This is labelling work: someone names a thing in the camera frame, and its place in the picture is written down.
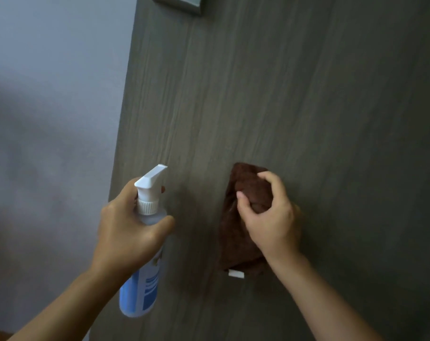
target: cabinet door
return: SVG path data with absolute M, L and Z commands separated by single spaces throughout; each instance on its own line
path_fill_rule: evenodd
M 311 340 L 271 272 L 217 270 L 234 162 L 278 173 L 302 248 L 387 339 L 430 340 L 430 0 L 138 0 L 111 198 L 158 163 L 177 220 L 153 311 L 110 340 Z

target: white wall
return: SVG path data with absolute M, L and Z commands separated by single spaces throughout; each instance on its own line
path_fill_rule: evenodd
M 0 329 L 87 268 L 136 0 L 0 0 Z

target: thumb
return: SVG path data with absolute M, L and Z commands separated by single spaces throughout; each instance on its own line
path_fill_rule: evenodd
M 175 219 L 173 216 L 168 215 L 162 218 L 155 225 L 148 226 L 149 231 L 156 237 L 160 242 L 164 242 L 166 237 L 172 232 L 175 225 Z
M 256 216 L 256 213 L 251 209 L 248 197 L 241 191 L 237 191 L 237 210 L 245 223 Z

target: microfiber cloth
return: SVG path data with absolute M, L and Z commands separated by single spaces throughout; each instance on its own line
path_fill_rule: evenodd
M 256 213 L 268 210 L 272 206 L 273 194 L 270 183 L 257 176 L 263 171 L 267 169 L 246 163 L 236 163 L 231 170 L 219 228 L 219 266 L 223 270 L 233 269 L 246 275 L 257 275 L 268 266 L 237 211 L 236 196 L 237 191 L 243 192 Z

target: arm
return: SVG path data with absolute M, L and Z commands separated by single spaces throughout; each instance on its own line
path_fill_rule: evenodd
M 89 270 L 14 334 L 11 341 L 82 340 L 104 305 L 138 268 L 146 264 L 172 231 L 174 219 L 140 224 L 134 213 L 135 179 L 101 211 L 98 244 Z
M 291 293 L 318 341 L 372 341 L 382 338 L 330 287 L 299 252 L 300 208 L 289 201 L 280 178 L 261 172 L 272 185 L 272 207 L 261 214 L 237 193 L 238 210 L 252 240 Z

